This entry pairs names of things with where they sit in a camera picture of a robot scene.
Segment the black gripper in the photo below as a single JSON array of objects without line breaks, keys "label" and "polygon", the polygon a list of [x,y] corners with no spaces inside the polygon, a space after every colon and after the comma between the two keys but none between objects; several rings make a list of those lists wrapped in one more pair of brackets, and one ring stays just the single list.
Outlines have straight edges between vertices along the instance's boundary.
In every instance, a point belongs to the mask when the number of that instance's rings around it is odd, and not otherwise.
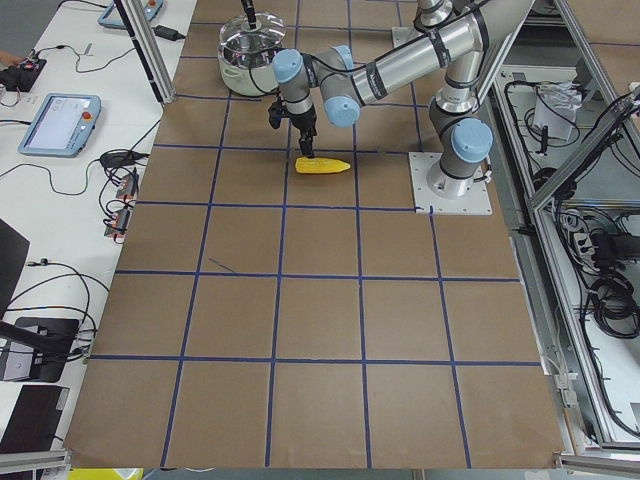
[{"label": "black gripper", "polygon": [[[252,0],[241,0],[243,11],[246,15],[250,30],[257,29],[257,16]],[[309,109],[301,114],[290,113],[289,118],[293,126],[299,130],[299,146],[303,157],[312,159],[315,157],[313,140],[317,135],[316,121],[317,115],[314,109]]]}]

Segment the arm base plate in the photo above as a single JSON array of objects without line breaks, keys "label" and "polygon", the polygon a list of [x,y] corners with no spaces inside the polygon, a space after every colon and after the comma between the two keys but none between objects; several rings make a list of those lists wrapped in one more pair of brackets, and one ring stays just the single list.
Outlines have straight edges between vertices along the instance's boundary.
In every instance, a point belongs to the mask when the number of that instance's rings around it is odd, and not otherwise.
[{"label": "arm base plate", "polygon": [[409,169],[418,214],[489,216],[493,213],[484,172],[477,166],[467,179],[448,177],[439,152],[410,152]]},{"label": "arm base plate", "polygon": [[407,43],[413,42],[416,38],[424,35],[423,31],[415,27],[392,27],[391,36],[394,48],[399,48]]}]

